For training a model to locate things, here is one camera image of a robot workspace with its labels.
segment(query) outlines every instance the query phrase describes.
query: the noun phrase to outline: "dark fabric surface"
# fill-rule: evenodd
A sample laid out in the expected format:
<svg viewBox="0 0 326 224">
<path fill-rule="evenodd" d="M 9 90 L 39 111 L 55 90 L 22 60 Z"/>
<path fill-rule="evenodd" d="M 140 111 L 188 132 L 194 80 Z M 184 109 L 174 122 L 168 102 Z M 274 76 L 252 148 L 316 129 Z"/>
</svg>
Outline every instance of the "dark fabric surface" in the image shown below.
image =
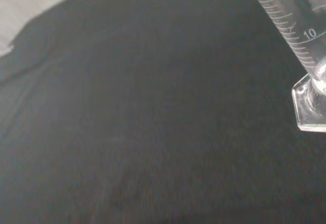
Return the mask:
<svg viewBox="0 0 326 224">
<path fill-rule="evenodd" d="M 326 135 L 298 130 L 305 72 L 255 0 L 68 0 L 14 44 L 2 223 L 323 219 Z"/>
</svg>

